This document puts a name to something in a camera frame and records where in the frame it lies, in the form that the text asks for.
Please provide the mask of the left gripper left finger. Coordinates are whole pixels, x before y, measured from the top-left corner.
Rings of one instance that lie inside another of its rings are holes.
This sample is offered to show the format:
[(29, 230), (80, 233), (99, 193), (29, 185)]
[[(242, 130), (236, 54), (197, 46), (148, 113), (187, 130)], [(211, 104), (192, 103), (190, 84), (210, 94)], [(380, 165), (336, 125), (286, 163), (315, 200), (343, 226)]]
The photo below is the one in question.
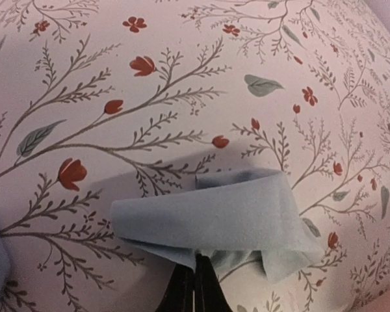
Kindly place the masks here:
[(194, 271), (176, 265), (157, 312), (193, 312)]

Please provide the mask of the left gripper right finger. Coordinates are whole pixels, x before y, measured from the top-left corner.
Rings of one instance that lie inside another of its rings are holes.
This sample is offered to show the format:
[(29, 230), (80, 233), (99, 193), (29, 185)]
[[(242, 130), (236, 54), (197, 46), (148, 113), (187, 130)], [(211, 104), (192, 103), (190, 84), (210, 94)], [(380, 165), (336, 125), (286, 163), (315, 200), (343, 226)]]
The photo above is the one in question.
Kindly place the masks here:
[(196, 255), (194, 305), (200, 312), (232, 312), (211, 260), (201, 254)]

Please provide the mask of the small blue cloth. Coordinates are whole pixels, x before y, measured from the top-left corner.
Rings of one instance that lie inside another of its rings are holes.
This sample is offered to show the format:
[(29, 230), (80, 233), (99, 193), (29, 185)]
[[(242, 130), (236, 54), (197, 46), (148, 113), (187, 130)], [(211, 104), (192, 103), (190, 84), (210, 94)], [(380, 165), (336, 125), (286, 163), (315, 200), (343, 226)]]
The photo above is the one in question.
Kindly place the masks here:
[(255, 256), (271, 283), (316, 263), (324, 253), (299, 217), (287, 176), (279, 170), (198, 175), (194, 190), (117, 200), (110, 215), (114, 234), (148, 253), (189, 268), (202, 254), (219, 272)]

